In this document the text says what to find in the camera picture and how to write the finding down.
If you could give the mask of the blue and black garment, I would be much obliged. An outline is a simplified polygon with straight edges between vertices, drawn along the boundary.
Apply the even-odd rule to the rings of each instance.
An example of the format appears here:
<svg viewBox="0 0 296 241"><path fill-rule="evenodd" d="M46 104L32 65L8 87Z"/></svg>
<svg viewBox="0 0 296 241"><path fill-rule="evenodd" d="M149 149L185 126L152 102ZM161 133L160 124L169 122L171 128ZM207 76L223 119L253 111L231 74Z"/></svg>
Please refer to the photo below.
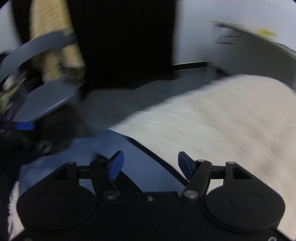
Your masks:
<svg viewBox="0 0 296 241"><path fill-rule="evenodd" d="M188 183L171 165L136 140L103 130L94 137L76 138L63 151L23 165L18 178L19 193L23 194L67 162L88 166L98 155L111 162L107 171L109 178L118 180L119 173L123 172L143 192L181 194Z"/></svg>

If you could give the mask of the grey folding table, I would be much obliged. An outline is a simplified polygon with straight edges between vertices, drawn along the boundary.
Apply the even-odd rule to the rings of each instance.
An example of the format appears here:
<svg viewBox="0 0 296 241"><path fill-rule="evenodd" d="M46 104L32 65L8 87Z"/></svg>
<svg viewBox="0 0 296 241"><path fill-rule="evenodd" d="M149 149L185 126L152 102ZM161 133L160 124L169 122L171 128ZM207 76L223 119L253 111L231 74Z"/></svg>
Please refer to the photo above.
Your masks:
<svg viewBox="0 0 296 241"><path fill-rule="evenodd" d="M208 66L227 75L261 75L295 90L295 51L240 24L214 21Z"/></svg>

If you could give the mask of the cream fluffy blanket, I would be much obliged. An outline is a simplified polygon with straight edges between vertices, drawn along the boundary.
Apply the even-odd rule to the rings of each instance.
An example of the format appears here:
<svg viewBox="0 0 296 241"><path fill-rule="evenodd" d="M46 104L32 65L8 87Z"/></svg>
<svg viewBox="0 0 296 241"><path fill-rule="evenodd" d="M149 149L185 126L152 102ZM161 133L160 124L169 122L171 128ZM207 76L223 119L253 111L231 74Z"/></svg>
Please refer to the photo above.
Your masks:
<svg viewBox="0 0 296 241"><path fill-rule="evenodd" d="M295 92L285 84L255 75L224 78L76 138L65 152L84 161L95 151L113 153L127 137L173 167L179 151L215 164L238 161L282 195L279 228L295 238Z"/></svg>

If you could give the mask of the yellow object on table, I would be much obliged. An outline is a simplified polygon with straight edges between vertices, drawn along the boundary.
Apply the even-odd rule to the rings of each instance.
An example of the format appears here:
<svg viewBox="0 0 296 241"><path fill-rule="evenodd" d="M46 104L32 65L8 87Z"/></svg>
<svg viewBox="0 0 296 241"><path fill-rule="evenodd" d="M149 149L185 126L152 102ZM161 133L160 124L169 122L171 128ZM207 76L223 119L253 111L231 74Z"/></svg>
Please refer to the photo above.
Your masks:
<svg viewBox="0 0 296 241"><path fill-rule="evenodd" d="M265 28L256 29L255 34L268 39L274 39L276 37L276 34L274 32Z"/></svg>

